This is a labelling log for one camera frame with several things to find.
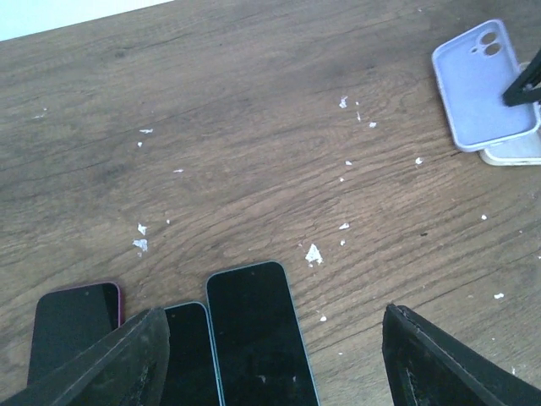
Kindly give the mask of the lilac phone case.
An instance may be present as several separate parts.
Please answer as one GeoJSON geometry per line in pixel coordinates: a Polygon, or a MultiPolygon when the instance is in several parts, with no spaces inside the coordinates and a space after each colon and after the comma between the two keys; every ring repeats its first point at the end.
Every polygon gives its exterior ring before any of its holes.
{"type": "Polygon", "coordinates": [[[481,151],[538,130],[536,103],[504,103],[520,68],[501,20],[487,20],[438,46],[432,64],[458,150],[481,151]]]}

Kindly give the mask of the pink phone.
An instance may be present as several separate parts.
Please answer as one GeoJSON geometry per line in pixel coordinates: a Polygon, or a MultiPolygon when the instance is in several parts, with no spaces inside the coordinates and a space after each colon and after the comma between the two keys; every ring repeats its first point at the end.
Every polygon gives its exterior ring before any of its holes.
{"type": "Polygon", "coordinates": [[[122,322],[122,296],[116,283],[92,283],[45,294],[36,306],[27,384],[69,362],[122,322]]]}

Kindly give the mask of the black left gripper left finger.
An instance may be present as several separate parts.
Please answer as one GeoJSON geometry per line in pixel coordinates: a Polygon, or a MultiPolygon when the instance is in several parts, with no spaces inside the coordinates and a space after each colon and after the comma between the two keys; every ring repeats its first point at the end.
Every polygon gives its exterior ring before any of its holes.
{"type": "Polygon", "coordinates": [[[2,405],[158,405],[170,355],[162,308],[144,310],[2,405]]]}

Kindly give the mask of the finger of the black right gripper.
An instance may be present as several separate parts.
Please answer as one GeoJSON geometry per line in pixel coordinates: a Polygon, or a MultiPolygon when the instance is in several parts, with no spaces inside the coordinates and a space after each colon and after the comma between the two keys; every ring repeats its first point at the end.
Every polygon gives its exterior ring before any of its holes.
{"type": "Polygon", "coordinates": [[[538,51],[530,64],[519,74],[503,94],[508,107],[540,101],[540,60],[538,51]]]}

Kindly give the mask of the beige phone case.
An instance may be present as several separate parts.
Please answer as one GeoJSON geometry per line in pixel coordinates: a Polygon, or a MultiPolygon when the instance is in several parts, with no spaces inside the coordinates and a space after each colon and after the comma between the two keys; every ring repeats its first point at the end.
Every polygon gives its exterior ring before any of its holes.
{"type": "Polygon", "coordinates": [[[494,144],[480,151],[479,156],[493,166],[539,165],[540,128],[517,139],[494,144]]]}

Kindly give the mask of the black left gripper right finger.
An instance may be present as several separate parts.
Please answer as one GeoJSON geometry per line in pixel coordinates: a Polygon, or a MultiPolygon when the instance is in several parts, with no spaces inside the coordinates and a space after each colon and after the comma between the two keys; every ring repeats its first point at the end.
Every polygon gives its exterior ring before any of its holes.
{"type": "Polygon", "coordinates": [[[540,390],[404,305],[388,304],[382,354],[395,405],[539,405],[540,390]]]}

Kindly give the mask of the light blue phone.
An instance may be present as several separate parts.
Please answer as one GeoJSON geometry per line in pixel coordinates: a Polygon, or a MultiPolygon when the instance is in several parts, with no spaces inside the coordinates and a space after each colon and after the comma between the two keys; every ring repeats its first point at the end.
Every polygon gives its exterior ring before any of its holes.
{"type": "Polygon", "coordinates": [[[224,404],[319,404],[280,263],[218,272],[207,280],[206,297],[224,404]]]}

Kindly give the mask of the teal phone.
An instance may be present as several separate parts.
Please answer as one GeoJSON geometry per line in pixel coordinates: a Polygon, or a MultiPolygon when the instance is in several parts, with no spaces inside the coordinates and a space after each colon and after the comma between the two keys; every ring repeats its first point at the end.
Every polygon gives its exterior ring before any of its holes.
{"type": "Polygon", "coordinates": [[[165,312],[170,354],[161,404],[220,406],[206,308],[190,302],[170,306],[165,312]]]}

